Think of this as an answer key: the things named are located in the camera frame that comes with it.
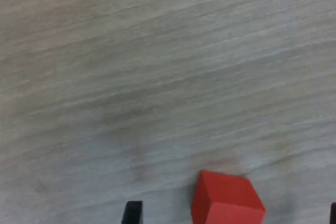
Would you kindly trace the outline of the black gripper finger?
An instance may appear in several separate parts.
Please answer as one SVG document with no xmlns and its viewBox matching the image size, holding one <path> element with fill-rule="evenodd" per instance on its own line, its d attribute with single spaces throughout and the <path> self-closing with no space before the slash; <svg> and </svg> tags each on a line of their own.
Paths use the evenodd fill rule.
<svg viewBox="0 0 336 224">
<path fill-rule="evenodd" d="M 336 224 L 336 202 L 333 202 L 330 207 L 329 224 Z"/>
<path fill-rule="evenodd" d="M 132 200 L 125 205 L 122 224 L 143 224 L 143 201 Z"/>
</svg>

